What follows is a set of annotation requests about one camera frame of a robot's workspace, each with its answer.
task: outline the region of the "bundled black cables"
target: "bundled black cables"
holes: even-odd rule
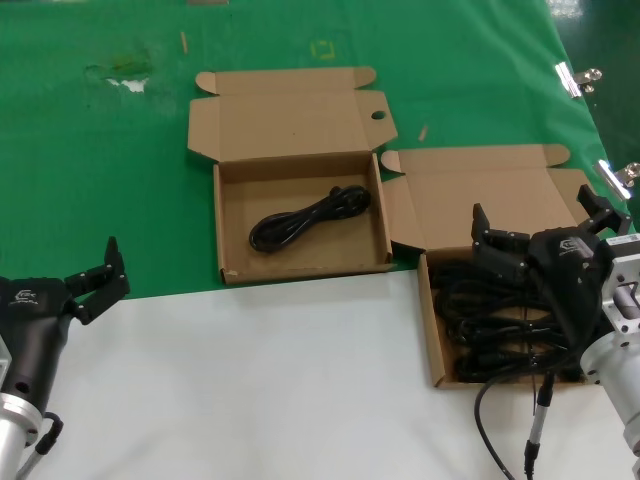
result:
[[[550,312],[532,284],[515,285],[469,262],[453,261],[432,270],[431,286],[439,290],[435,310],[447,324],[449,338],[469,349],[455,364],[461,382],[484,383],[545,363],[569,348],[551,313],[527,321],[528,309]],[[514,307],[523,309],[524,318],[498,315]],[[528,351],[514,348],[522,345]],[[560,374],[567,380],[580,378],[575,363]]]
[[[258,252],[272,253],[291,244],[318,222],[342,220],[365,212],[371,194],[359,185],[333,187],[329,196],[297,212],[276,213],[262,219],[249,234],[249,243]]]

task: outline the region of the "white table surface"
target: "white table surface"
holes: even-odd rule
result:
[[[430,386],[415,272],[130,300],[74,322],[32,479],[500,479],[476,390]],[[530,392],[483,418],[516,478]],[[556,392],[536,478],[631,478],[599,387]]]

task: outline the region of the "cable connector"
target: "cable connector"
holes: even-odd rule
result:
[[[43,456],[49,453],[49,450],[51,450],[51,448],[56,444],[60,433],[62,433],[62,427],[64,426],[60,417],[55,413],[47,412],[45,413],[44,418],[48,418],[52,421],[51,428],[42,436],[35,448],[36,452]]]
[[[553,372],[547,372],[538,391],[536,414],[533,417],[531,433],[529,434],[529,440],[527,440],[527,445],[524,449],[524,473],[527,478],[533,478],[533,467],[540,452],[542,429],[544,427],[544,421],[547,418],[547,410],[553,398],[554,382],[555,374]]]

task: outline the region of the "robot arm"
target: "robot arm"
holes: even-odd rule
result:
[[[589,218],[531,236],[492,230],[474,206],[474,260],[514,282],[535,282],[589,381],[604,387],[640,457],[640,235],[631,218],[583,185]],[[610,228],[618,236],[601,240]],[[640,460],[634,466],[640,479]]]
[[[25,446],[39,437],[71,320],[88,325],[128,293],[113,237],[103,265],[65,280],[0,277],[0,480],[16,479]],[[60,428],[58,419],[54,430]],[[25,468],[34,464],[28,461]],[[25,473],[21,470],[19,478]]]

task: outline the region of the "cardboard box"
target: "cardboard box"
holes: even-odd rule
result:
[[[200,73],[216,97],[193,100],[189,149],[213,167],[218,265],[226,283],[384,272],[391,242],[372,151],[396,128],[371,68]],[[362,185],[367,211],[322,222],[287,248],[254,251],[249,232],[274,213],[299,210],[334,186]]]
[[[429,268],[471,258],[473,205],[482,204],[499,230],[533,234],[573,226],[587,218],[577,202],[588,180],[565,163],[560,145],[520,145],[387,151],[385,168],[404,176],[383,184],[389,231],[395,243],[422,250],[418,279],[427,355],[437,387],[460,384],[454,361],[461,353],[435,314]]]

